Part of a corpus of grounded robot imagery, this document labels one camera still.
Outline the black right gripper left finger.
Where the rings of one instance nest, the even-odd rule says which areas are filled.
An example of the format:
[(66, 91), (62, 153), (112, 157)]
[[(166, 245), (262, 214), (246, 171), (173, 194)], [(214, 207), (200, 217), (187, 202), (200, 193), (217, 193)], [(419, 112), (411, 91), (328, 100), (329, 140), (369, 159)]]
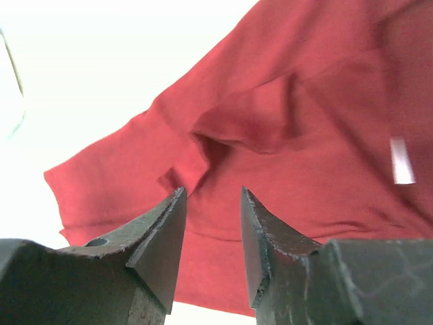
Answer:
[(163, 324), (173, 308), (187, 216), (176, 189), (84, 246), (1, 241), (2, 324)]

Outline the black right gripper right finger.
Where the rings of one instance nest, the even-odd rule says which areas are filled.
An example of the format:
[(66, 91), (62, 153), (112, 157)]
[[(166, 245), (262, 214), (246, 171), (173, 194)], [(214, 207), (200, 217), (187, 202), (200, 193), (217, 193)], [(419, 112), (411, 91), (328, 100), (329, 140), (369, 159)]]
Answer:
[(248, 300), (258, 324), (432, 323), (432, 241), (320, 244), (241, 194)]

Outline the dark red t shirt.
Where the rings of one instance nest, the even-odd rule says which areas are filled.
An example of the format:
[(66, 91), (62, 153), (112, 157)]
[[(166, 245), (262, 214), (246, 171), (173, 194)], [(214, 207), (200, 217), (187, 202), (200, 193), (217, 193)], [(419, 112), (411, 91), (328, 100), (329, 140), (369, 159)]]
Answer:
[(252, 315), (241, 188), (319, 242), (432, 236), (432, 2), (259, 1), (151, 107), (48, 170), (82, 245), (187, 191), (175, 298)]

